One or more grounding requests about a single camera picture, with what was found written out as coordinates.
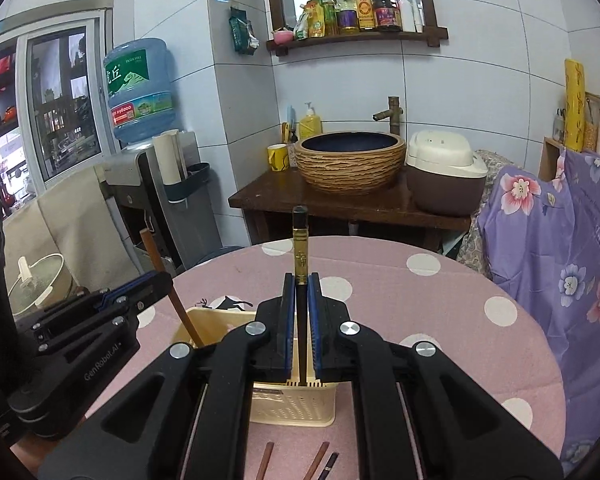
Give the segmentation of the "yellow paper roll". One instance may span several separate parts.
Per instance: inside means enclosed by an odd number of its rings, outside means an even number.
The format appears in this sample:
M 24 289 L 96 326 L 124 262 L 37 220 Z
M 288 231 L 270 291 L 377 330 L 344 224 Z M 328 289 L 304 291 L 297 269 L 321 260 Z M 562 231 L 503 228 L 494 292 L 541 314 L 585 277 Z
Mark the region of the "yellow paper roll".
M 585 133 L 585 81 L 583 65 L 571 58 L 565 59 L 566 114 L 565 146 L 580 152 Z

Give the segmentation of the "dark soy sauce bottle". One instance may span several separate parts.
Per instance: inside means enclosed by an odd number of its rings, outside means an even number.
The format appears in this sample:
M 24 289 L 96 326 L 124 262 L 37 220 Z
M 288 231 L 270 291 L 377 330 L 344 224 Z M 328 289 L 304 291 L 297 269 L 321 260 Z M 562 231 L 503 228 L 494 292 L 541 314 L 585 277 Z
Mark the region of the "dark soy sauce bottle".
M 381 32 L 400 32 L 401 18 L 393 0 L 372 0 L 376 28 Z

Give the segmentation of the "brown wooden chopstick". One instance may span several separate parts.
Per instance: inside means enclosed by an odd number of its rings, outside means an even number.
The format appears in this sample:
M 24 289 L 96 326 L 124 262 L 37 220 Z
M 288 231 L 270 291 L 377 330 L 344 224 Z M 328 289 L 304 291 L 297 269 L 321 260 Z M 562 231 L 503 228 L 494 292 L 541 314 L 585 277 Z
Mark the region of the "brown wooden chopstick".
M 158 272 L 166 272 L 166 267 L 164 266 L 159 249 L 157 244 L 152 236 L 150 229 L 143 229 L 140 231 L 140 238 L 142 239 L 143 245 L 145 247 L 146 252 L 148 253 L 149 259 L 154 266 L 154 268 Z M 172 307 L 178 317 L 180 318 L 181 323 L 186 329 L 189 338 L 193 341 L 196 348 L 201 348 L 204 346 L 204 342 L 201 339 L 201 336 L 197 332 L 192 320 L 189 318 L 182 300 L 180 296 L 178 296 L 178 292 L 174 287 L 171 287 L 170 292 L 168 292 L 168 297 Z
M 268 464 L 270 463 L 271 456 L 274 450 L 274 442 L 268 442 L 265 445 L 263 454 L 260 460 L 259 468 L 256 475 L 256 480 L 264 480 L 266 472 L 268 471 Z
M 314 477 L 314 474 L 317 472 L 318 466 L 321 465 L 321 462 L 329 448 L 329 442 L 324 441 L 317 452 L 314 455 L 314 459 L 310 463 L 309 468 L 306 470 L 306 473 L 303 476 L 303 480 L 311 480 Z

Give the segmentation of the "woven brown basin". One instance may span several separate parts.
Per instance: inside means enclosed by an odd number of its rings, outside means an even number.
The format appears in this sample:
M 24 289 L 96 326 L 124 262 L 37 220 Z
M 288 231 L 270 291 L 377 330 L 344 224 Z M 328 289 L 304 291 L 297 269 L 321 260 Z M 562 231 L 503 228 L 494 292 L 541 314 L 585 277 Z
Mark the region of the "woven brown basin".
M 405 159 L 405 141 L 391 133 L 324 133 L 296 146 L 297 167 L 306 183 L 340 195 L 385 188 L 396 180 Z

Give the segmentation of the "black gold-banded chopstick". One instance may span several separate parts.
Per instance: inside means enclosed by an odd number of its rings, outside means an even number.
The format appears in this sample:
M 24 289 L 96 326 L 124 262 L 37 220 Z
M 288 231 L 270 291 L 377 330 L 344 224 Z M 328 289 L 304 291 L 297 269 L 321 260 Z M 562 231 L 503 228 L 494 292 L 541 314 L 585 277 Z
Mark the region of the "black gold-banded chopstick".
M 292 211 L 294 239 L 294 280 L 296 281 L 296 315 L 298 328 L 299 385 L 306 385 L 306 340 L 308 339 L 308 208 L 295 206 Z

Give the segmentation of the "yellow label oil bottle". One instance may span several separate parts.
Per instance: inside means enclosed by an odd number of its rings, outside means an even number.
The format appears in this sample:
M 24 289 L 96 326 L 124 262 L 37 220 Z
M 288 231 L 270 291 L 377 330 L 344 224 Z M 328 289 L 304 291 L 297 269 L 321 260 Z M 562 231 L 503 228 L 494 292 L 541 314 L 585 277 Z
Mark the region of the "yellow label oil bottle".
M 361 30 L 369 32 L 376 28 L 375 14 L 372 0 L 355 0 L 358 26 Z

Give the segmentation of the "purple floral cloth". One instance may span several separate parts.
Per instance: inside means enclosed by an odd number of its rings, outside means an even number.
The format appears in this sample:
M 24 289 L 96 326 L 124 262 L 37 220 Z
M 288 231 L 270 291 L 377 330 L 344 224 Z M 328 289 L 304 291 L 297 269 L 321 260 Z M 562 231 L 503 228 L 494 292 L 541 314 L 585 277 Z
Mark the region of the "purple floral cloth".
M 600 438 L 600 156 L 562 151 L 548 181 L 498 154 L 458 258 L 539 324 L 566 395 L 562 464 Z

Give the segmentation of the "bronze faucet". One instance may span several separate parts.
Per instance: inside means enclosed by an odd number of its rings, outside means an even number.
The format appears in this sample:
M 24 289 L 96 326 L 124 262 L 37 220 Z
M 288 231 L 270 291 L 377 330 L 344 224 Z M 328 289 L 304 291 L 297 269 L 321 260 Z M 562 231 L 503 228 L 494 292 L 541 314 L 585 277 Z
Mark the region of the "bronze faucet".
M 389 122 L 390 133 L 394 136 L 401 135 L 401 116 L 403 115 L 403 108 L 400 104 L 400 98 L 398 96 L 388 97 L 388 108 L 382 112 L 373 114 L 374 122 L 381 122 L 387 119 Z

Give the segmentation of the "grey water dispenser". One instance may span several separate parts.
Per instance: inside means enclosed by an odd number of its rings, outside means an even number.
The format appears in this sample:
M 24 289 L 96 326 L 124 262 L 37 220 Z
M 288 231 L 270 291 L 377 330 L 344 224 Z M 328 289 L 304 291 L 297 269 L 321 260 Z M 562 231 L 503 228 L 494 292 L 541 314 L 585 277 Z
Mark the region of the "grey water dispenser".
M 199 157 L 195 135 L 181 132 L 187 176 L 163 182 L 151 142 L 126 148 L 104 162 L 104 189 L 114 199 L 129 235 L 125 243 L 142 272 L 152 268 L 140 232 L 154 237 L 166 270 L 178 275 L 221 249 L 208 182 L 210 165 Z

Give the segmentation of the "rolled white paper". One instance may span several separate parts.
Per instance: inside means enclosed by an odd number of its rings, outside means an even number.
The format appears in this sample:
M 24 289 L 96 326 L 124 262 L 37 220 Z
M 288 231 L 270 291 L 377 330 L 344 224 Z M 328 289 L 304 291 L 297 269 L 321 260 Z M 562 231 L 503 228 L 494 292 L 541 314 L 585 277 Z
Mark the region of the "rolled white paper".
M 174 185 L 186 178 L 186 165 L 178 129 L 163 131 L 152 138 L 158 167 L 164 185 Z

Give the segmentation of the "dark wooden cabinet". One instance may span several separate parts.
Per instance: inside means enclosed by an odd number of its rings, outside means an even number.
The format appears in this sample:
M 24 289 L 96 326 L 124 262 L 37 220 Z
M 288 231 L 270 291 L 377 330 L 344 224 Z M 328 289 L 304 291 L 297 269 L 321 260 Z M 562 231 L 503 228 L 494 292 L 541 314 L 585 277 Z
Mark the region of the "dark wooden cabinet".
M 253 244 L 281 240 L 291 234 L 294 206 L 309 209 L 313 236 L 351 235 L 414 245 L 435 252 L 446 234 L 469 230 L 471 218 L 430 214 L 416 207 L 406 172 L 366 195 L 317 191 L 298 170 L 267 172 L 230 196 L 228 204 L 242 212 Z

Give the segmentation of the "green hanging bag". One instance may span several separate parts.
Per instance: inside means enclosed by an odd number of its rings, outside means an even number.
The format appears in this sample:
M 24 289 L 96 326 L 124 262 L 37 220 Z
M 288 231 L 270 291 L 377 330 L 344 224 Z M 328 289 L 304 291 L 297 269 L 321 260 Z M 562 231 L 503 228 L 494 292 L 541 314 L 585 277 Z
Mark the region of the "green hanging bag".
M 231 6 L 228 24 L 230 24 L 234 51 L 240 55 L 254 55 L 259 49 L 260 41 L 254 34 L 247 13 Z

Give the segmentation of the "yellow soap dispenser bottle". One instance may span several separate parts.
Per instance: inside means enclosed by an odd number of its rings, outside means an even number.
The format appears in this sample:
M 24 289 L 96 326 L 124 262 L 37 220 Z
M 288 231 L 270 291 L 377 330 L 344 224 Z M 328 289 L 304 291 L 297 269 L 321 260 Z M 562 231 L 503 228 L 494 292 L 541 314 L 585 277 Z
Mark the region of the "yellow soap dispenser bottle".
M 306 114 L 300 119 L 298 131 L 300 140 L 306 140 L 323 133 L 321 117 L 315 113 L 311 102 L 306 102 Z

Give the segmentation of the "yellow seasoning packet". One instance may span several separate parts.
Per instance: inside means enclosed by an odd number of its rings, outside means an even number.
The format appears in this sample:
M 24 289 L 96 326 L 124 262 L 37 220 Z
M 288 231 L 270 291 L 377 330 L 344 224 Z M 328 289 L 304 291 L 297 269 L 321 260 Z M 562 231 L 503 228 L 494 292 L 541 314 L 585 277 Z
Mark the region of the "yellow seasoning packet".
M 309 0 L 304 7 L 309 38 L 323 38 L 326 35 L 325 13 L 322 0 Z

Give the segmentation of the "cream plastic utensil basket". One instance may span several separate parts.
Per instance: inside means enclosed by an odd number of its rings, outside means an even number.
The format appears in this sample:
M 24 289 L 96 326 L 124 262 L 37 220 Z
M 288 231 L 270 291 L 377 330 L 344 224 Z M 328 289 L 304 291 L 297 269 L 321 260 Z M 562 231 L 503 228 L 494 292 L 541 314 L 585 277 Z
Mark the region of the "cream plastic utensil basket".
M 202 307 L 187 310 L 202 343 L 218 344 L 235 328 L 252 322 L 254 311 L 228 311 Z M 309 372 L 305 386 L 298 383 L 298 359 L 294 358 L 291 378 L 282 384 L 256 382 L 252 389 L 250 420 L 257 424 L 324 428 L 336 418 L 336 384 L 324 384 Z

